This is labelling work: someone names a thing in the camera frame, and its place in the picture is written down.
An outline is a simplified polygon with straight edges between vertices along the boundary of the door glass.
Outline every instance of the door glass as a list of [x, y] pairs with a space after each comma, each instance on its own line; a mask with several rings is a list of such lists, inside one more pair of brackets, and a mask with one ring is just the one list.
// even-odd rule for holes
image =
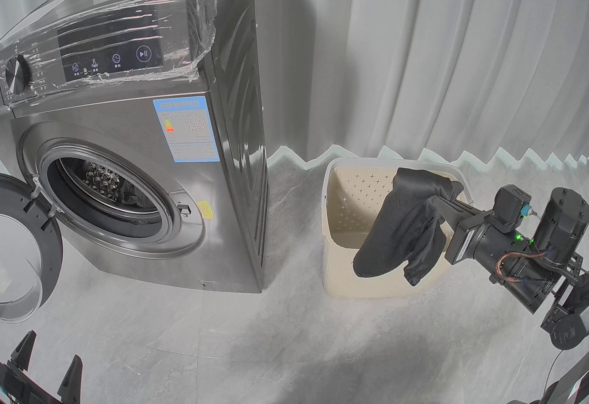
[[0, 320], [20, 322], [40, 305], [40, 251], [31, 233], [0, 214]]

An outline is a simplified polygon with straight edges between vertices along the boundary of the yellow sticker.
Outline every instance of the yellow sticker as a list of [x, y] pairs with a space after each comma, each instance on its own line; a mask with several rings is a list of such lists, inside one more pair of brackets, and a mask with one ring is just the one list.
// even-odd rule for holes
[[196, 202], [196, 205], [200, 209], [200, 214], [202, 214], [204, 219], [213, 218], [213, 210], [211, 209], [209, 202]]

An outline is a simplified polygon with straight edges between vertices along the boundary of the dial knob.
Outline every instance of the dial knob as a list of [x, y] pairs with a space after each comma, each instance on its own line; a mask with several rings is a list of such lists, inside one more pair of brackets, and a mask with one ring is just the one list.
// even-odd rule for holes
[[6, 63], [6, 84], [8, 92], [19, 95], [31, 83], [31, 69], [25, 58], [19, 54]]

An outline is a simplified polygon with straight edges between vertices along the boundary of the white laundry basket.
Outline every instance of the white laundry basket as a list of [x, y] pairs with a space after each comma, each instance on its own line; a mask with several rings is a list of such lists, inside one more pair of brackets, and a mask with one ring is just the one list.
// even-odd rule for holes
[[[325, 173], [321, 194], [321, 227], [325, 240], [323, 286], [329, 294], [364, 298], [409, 297], [430, 289], [450, 268], [442, 255], [417, 286], [411, 286], [403, 276], [403, 267], [407, 262], [374, 278], [361, 278], [354, 273], [354, 256], [368, 235], [385, 197], [391, 191], [399, 167], [428, 170], [457, 180], [464, 186], [464, 192], [458, 199], [468, 204], [472, 202], [464, 176], [450, 164], [380, 158], [333, 160]], [[448, 223], [441, 227], [448, 239], [445, 251], [453, 231]]]

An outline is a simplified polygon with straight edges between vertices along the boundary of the qr code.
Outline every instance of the qr code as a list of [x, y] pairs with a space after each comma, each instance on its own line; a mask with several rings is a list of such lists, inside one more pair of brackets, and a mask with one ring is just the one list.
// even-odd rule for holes
[[207, 118], [204, 116], [204, 113], [185, 114], [184, 121], [188, 132], [209, 130]]

